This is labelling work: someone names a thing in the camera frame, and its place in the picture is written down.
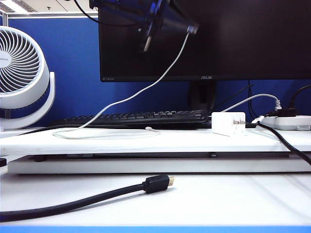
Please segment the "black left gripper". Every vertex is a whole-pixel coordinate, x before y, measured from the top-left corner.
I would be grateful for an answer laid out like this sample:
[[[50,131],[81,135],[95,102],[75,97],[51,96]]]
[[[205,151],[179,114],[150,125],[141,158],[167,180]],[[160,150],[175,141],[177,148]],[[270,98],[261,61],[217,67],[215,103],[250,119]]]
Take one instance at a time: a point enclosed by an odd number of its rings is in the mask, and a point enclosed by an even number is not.
[[[176,0],[139,0],[142,20],[139,22],[140,52],[147,52],[155,33],[162,27],[169,30],[196,34],[199,24],[194,22]]]

